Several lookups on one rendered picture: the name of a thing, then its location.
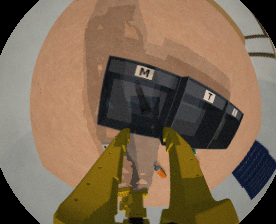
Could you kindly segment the white domino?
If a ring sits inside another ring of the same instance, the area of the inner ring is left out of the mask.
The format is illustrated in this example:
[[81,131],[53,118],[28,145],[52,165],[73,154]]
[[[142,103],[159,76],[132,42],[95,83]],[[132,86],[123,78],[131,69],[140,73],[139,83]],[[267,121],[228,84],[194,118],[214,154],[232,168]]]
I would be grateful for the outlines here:
[[111,142],[103,142],[102,143],[103,150],[105,150],[110,143]]

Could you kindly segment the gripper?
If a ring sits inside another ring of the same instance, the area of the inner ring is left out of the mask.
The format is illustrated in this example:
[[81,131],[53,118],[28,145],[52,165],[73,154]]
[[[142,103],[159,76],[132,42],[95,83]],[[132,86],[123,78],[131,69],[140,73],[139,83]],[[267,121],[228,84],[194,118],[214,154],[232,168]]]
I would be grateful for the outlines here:
[[[229,198],[213,199],[191,146],[170,127],[164,127],[163,141],[169,153],[170,202],[159,224],[239,224]],[[132,224],[115,222],[129,143],[130,128],[124,128],[59,205],[53,224]]]

